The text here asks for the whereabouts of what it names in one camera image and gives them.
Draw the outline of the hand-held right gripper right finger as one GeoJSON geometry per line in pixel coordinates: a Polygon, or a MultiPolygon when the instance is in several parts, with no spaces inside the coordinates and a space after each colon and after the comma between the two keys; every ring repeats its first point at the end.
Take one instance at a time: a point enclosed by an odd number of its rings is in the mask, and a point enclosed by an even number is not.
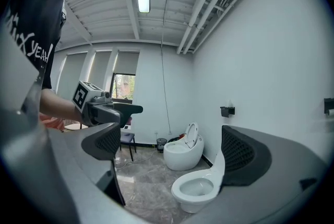
{"type": "Polygon", "coordinates": [[[224,125],[212,174],[218,192],[187,223],[284,223],[305,205],[327,165],[290,139],[224,125]]]}

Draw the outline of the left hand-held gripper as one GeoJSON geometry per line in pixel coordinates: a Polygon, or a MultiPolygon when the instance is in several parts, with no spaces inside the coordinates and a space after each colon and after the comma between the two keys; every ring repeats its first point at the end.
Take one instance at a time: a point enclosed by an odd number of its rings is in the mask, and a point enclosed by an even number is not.
{"type": "Polygon", "coordinates": [[[86,126],[105,123],[120,123],[122,114],[140,114],[143,107],[129,103],[113,103],[109,92],[90,82],[79,81],[72,102],[81,113],[86,126]]]}

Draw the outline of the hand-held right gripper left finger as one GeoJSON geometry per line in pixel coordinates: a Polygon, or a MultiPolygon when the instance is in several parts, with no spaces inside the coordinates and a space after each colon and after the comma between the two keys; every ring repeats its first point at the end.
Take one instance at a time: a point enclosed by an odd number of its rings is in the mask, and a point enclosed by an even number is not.
{"type": "Polygon", "coordinates": [[[57,165],[80,223],[145,223],[124,206],[113,164],[115,154],[95,144],[117,127],[108,123],[67,133],[49,130],[57,165]]]}

